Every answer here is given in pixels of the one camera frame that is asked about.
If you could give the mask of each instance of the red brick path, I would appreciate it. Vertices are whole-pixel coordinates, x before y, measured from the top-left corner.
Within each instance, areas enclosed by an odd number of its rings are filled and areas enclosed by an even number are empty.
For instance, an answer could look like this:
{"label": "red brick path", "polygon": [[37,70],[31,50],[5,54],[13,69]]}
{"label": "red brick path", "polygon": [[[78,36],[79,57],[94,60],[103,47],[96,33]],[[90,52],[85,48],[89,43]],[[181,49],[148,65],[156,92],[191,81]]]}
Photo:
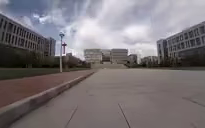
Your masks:
{"label": "red brick path", "polygon": [[40,93],[93,71],[65,72],[14,80],[0,81],[0,107]]}

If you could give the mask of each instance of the lamp post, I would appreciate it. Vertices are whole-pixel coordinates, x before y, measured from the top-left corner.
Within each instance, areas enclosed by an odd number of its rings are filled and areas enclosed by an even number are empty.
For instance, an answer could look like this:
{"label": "lamp post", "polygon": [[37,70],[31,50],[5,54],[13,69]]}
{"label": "lamp post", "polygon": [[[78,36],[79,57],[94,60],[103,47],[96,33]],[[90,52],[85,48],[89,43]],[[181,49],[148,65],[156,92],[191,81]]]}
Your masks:
{"label": "lamp post", "polygon": [[64,33],[60,33],[59,36],[61,37],[61,48],[60,48],[60,72],[62,72],[62,39],[65,36]]}

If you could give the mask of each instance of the building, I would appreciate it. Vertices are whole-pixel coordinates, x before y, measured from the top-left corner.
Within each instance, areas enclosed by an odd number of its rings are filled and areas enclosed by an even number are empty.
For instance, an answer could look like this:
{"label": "building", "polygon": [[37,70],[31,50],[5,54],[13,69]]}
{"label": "building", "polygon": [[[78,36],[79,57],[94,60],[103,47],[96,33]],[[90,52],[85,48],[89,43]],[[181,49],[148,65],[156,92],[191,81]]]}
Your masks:
{"label": "building", "polygon": [[102,61],[110,62],[111,61],[111,50],[110,49],[102,49]]}
{"label": "building", "polygon": [[117,64],[127,64],[128,50],[127,49],[111,49],[111,62]]}
{"label": "building", "polygon": [[46,57],[55,55],[55,42],[0,14],[0,44]]}
{"label": "building", "polygon": [[191,64],[196,59],[197,62],[205,63],[205,21],[164,40],[157,41],[157,50],[160,60],[166,59],[167,56],[177,60],[191,58],[193,60]]}
{"label": "building", "polygon": [[67,53],[64,57],[64,61],[67,59],[69,67],[76,67],[81,64],[81,60],[75,56],[72,55],[72,53]]}
{"label": "building", "polygon": [[146,67],[154,67],[158,65],[158,57],[157,56],[147,56],[141,59],[141,64]]}
{"label": "building", "polygon": [[101,49],[85,49],[84,57],[87,63],[101,63],[102,52]]}
{"label": "building", "polygon": [[164,39],[157,41],[157,55],[158,63],[161,64],[162,61],[168,58],[167,41]]}
{"label": "building", "polygon": [[138,60],[137,54],[130,54],[128,56],[128,61],[129,61],[130,66],[137,64],[137,60]]}

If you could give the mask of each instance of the concrete pavement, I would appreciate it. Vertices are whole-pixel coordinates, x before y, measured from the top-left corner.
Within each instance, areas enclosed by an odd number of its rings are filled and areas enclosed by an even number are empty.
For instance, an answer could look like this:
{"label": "concrete pavement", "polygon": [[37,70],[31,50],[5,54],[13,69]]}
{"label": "concrete pavement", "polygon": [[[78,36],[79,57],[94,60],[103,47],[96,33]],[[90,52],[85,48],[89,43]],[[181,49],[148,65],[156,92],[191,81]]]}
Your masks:
{"label": "concrete pavement", "polygon": [[100,70],[10,128],[205,128],[205,71]]}

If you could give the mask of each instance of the blue sky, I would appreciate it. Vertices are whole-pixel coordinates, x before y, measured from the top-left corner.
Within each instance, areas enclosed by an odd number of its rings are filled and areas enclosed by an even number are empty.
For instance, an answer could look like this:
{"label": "blue sky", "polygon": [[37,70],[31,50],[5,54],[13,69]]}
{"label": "blue sky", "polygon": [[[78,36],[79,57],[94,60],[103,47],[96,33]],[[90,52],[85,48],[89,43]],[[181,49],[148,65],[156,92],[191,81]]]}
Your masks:
{"label": "blue sky", "polygon": [[127,48],[156,55],[156,41],[205,20],[205,0],[0,0],[0,12],[44,36],[66,33],[68,52]]}

